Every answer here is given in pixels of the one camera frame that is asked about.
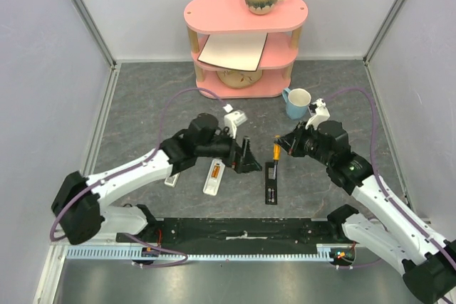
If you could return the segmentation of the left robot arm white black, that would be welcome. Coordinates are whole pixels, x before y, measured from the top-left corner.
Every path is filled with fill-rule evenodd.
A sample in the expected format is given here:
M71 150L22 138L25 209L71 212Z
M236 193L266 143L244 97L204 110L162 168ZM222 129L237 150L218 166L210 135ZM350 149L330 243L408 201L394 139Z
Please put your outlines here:
M247 116L240 110L218 119L201 113L159 147L114 169L83 176L65 177L51 210L63 237L72 245L98 234L131 234L141 242L154 239L156 225L145 207L114 207L113 202L149 183L174 176L193 167L200 157L219 159L238 174L259 172L262 167L250 149L248 137L239 145L236 133Z

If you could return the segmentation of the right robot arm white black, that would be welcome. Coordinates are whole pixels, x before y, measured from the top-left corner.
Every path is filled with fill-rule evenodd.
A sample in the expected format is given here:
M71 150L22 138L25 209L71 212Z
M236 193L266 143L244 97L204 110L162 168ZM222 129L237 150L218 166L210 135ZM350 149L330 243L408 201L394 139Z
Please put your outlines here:
M330 180L379 221L372 224L344 205L328 216L326 233L332 241L349 239L368 248L402 276L421 303L444 300L455 289L455 242L420 219L375 174L371 163L352 151L341 123L329 120L312 128L300 122L275 143L292 157L320 162Z

